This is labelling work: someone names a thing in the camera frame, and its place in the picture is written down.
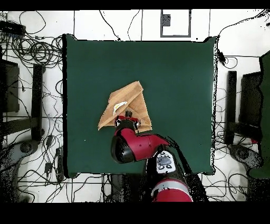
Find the white label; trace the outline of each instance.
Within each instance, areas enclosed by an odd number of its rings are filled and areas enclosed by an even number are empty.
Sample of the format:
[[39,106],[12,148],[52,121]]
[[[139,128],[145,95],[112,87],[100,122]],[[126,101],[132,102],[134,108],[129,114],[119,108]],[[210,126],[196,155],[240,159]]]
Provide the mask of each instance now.
[[[167,165],[160,165],[160,158],[166,157],[166,161],[170,161]],[[171,173],[176,170],[175,162],[173,161],[172,155],[168,151],[162,151],[157,156],[157,172],[161,173]]]

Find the white floor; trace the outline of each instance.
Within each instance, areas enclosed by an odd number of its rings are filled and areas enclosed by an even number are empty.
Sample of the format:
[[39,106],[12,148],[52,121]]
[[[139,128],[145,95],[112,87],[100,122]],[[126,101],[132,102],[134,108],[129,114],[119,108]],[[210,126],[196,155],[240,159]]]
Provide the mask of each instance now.
[[[192,10],[191,19],[191,38],[161,38],[160,37],[160,10],[128,10],[128,11],[102,11],[104,12],[104,18],[113,27],[115,34],[122,40],[128,41],[129,37],[131,40],[178,40],[178,41],[203,41],[208,36],[218,35],[219,32],[226,26],[234,24],[245,18],[249,18],[258,14],[261,10]],[[46,22],[45,28],[36,33],[31,34],[35,37],[58,37],[63,33],[70,33],[76,36],[77,39],[87,40],[116,40],[117,38],[113,35],[111,28],[104,22],[99,11],[75,11],[75,21],[73,19],[74,11],[39,11],[44,17]],[[164,14],[171,14],[173,20],[177,17],[176,11],[164,11]],[[21,12],[9,11],[8,20],[19,22],[19,16]],[[28,33],[35,33],[44,26],[44,21],[40,15],[36,12],[25,12],[21,15],[21,22],[26,26]],[[238,64],[234,69],[237,71],[237,91],[240,91],[240,79],[243,74],[256,72],[260,70],[258,57],[270,50],[270,27],[266,27],[266,23],[270,22],[269,16],[263,16],[254,20],[248,20],[243,23],[231,26],[222,31],[219,40],[219,49],[224,55],[237,55],[235,56],[238,60]],[[177,29],[176,23],[172,22],[172,27],[167,27],[165,32],[173,33],[172,29]],[[45,38],[47,43],[51,43],[53,38]],[[24,92],[19,89],[19,98],[25,104],[27,110],[31,112],[31,99],[32,90],[31,88],[32,77],[31,74],[33,69],[27,70],[27,68],[20,62],[20,59],[12,58],[15,56],[13,50],[7,51],[7,58],[10,61],[16,62],[20,67],[20,78],[23,86],[26,88]],[[236,64],[234,58],[228,58],[227,67],[233,67]],[[58,66],[55,68],[48,68],[43,76],[44,88],[43,90],[50,95],[47,95],[43,99],[43,128],[45,129],[45,135],[51,133],[53,126],[56,123],[56,128],[53,130],[53,135],[59,135],[59,143],[51,147],[50,159],[53,160],[55,150],[59,145],[62,145],[63,139],[60,135],[62,130],[62,101],[60,95],[55,90],[55,85],[62,79],[62,72]],[[230,69],[225,68],[221,63],[218,63],[218,90],[217,100],[222,99],[226,96],[226,93],[222,88],[226,89],[226,76]],[[58,85],[58,91],[61,91],[61,85]],[[237,95],[237,104],[240,100],[240,94]],[[217,111],[225,109],[225,99],[217,102]],[[236,119],[238,119],[239,108],[237,107]],[[6,120],[13,120],[20,118],[19,116],[26,116],[23,105],[20,103],[20,111],[18,113],[8,113],[5,115]],[[224,122],[224,112],[217,112],[217,122]],[[17,135],[20,133],[12,134],[7,137],[7,143],[11,143]],[[30,131],[20,135],[17,141],[30,137]],[[40,175],[44,173],[45,161],[43,160],[42,149],[39,146],[36,153],[26,157],[22,161],[22,165],[19,169],[19,175],[23,176],[29,170],[35,170]],[[233,201],[233,198],[228,192],[228,184],[225,187],[225,178],[234,173],[242,173],[245,175],[245,169],[243,165],[233,160],[229,154],[225,154],[221,150],[217,150],[215,153],[216,173],[212,176],[205,176],[199,174],[202,178],[203,185],[206,188],[207,195],[211,196],[210,201],[221,200],[221,201]],[[55,181],[54,172],[51,175],[51,181]],[[100,201],[101,187],[102,187],[101,175],[93,174],[80,174],[76,179],[65,180],[60,189],[56,191],[58,195],[53,199],[53,202],[71,202],[73,197],[74,202],[85,202],[85,201]],[[242,186],[243,189],[247,187],[247,180],[239,175],[235,175],[231,178],[230,183],[238,187]],[[57,188],[55,185],[44,186],[45,181],[39,177],[33,171],[29,171],[24,178],[19,182],[21,190],[26,190],[35,195],[34,202],[46,202],[53,198],[54,192]],[[110,185],[108,182],[104,184],[105,194],[110,194]],[[234,198],[238,201],[245,200],[245,196],[239,191],[232,189],[235,193]]]

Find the green table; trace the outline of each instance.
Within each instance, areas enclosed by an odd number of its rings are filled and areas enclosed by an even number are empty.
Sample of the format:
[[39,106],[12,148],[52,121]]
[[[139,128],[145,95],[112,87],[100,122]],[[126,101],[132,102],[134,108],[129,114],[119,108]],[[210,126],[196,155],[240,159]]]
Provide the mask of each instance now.
[[112,159],[114,127],[98,131],[110,93],[134,81],[144,88],[152,133],[174,139],[194,172],[211,172],[215,41],[77,41],[66,35],[68,172],[142,173],[144,161]]

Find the black line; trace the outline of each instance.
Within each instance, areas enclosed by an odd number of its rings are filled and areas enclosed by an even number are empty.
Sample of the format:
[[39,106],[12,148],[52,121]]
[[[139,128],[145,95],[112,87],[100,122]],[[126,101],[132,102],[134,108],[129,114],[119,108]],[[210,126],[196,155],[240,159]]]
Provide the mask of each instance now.
[[[3,115],[3,117],[18,117],[18,118],[25,118],[25,117],[28,117],[28,116],[9,116],[9,115]],[[50,118],[50,119],[54,119],[54,118],[59,118],[59,119],[63,119],[63,117],[42,117],[42,118]]]
[[[42,183],[42,184],[44,184],[44,183],[46,183],[46,181],[19,181],[19,183]],[[75,183],[79,183],[79,184],[102,184],[101,182],[100,183],[98,183],[98,182],[93,182],[93,183],[89,183],[89,182],[73,182],[73,184],[75,184]]]
[[73,14],[73,36],[75,36],[75,10]]
[[210,22],[211,22],[211,9],[209,10],[209,27],[208,27],[208,37],[210,37]]
[[141,10],[141,41],[142,41],[142,18],[143,18],[143,10]]
[[260,58],[261,56],[245,56],[245,55],[225,55],[224,57],[241,57],[241,58]]

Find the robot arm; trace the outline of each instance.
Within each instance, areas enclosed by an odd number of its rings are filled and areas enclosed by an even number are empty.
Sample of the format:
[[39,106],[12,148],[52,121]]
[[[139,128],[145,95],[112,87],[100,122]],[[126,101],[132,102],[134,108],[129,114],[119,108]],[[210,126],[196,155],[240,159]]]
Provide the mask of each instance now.
[[170,143],[159,135],[136,135],[136,118],[119,117],[112,139],[111,153],[117,163],[147,160],[147,175],[152,188],[152,201],[192,201],[184,173]]

